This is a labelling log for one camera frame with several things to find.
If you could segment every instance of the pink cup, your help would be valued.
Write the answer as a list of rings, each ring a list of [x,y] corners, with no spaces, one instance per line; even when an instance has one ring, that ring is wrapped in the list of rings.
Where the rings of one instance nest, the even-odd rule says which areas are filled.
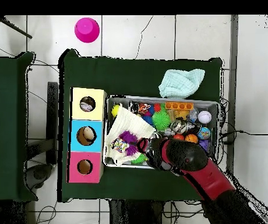
[[[99,25],[92,18],[82,18],[75,25],[75,35],[82,42],[91,43],[95,41],[99,33]]]

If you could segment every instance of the shape sorter box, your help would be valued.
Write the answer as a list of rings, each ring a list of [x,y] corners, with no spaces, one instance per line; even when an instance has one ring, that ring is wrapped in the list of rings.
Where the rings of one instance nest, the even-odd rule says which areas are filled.
[[[83,111],[80,102],[84,97],[93,99],[94,108],[91,111]],[[68,183],[99,183],[103,174],[103,126],[104,105],[106,92],[100,89],[71,88],[70,113],[72,118],[70,130],[70,144],[68,149]],[[83,127],[93,130],[94,139],[89,145],[81,144],[77,135],[83,133]],[[90,164],[88,173],[80,172],[81,161]]]
[[[73,87],[72,90],[72,119],[103,121],[106,92],[101,89],[85,89],[80,87]],[[80,101],[84,97],[90,97],[94,100],[96,106],[92,111],[85,112],[80,108]]]

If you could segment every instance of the circular hole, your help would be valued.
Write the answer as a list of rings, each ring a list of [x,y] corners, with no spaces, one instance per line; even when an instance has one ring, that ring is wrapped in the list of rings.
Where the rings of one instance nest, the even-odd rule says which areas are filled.
[[[89,146],[94,143],[97,138],[97,134],[91,126],[84,126],[78,130],[76,138],[78,143],[84,146]]]
[[[93,164],[89,160],[81,160],[77,164],[77,169],[81,174],[90,174],[93,169]]]
[[[96,102],[90,96],[82,98],[79,104],[81,110],[85,112],[93,111],[96,107]]]

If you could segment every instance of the dark green tablecloth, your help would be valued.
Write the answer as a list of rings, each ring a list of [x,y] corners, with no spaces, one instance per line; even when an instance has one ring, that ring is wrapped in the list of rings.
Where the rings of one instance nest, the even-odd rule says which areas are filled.
[[[219,101],[219,58],[209,61],[192,60],[128,60],[107,57],[82,58],[75,50],[66,50],[59,59],[60,98],[64,101],[64,124],[59,120],[59,140],[63,133],[62,164],[59,163],[58,198],[116,198],[133,200],[199,200],[192,186],[170,172],[151,169],[104,167],[98,184],[67,183],[66,161],[69,128],[69,92],[71,87],[103,89],[108,95],[160,97],[158,86],[168,69],[190,71],[204,69],[199,89],[189,99]]]
[[[24,185],[26,160],[26,71],[34,54],[0,57],[0,200],[31,201]]]

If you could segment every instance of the gray tray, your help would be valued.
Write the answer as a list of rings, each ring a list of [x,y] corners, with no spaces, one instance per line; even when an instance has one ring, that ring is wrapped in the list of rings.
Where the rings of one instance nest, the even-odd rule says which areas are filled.
[[[177,99],[177,98],[150,98],[150,97],[139,97],[139,96],[115,96],[109,95],[105,101],[105,116],[107,116],[105,120],[105,130],[104,130],[104,138],[109,133],[110,128],[113,123],[113,116],[111,114],[111,108],[114,104],[122,104],[122,106],[128,109],[129,102],[138,102],[138,103],[147,103],[147,104],[154,104],[154,103],[165,103],[165,102],[191,102],[194,104],[195,107],[199,109],[199,111],[209,111],[211,114],[211,121],[206,126],[211,131],[210,137],[210,150],[209,153],[217,159],[218,154],[218,140],[219,140],[219,132],[220,132],[220,104],[214,101],[201,101],[201,100],[184,100],[184,99]],[[131,162],[126,162],[121,166],[118,166],[113,163],[112,159],[106,157],[105,148],[103,149],[103,163],[109,167],[130,167],[136,169],[153,169],[149,167],[146,162],[142,164],[131,164]]]

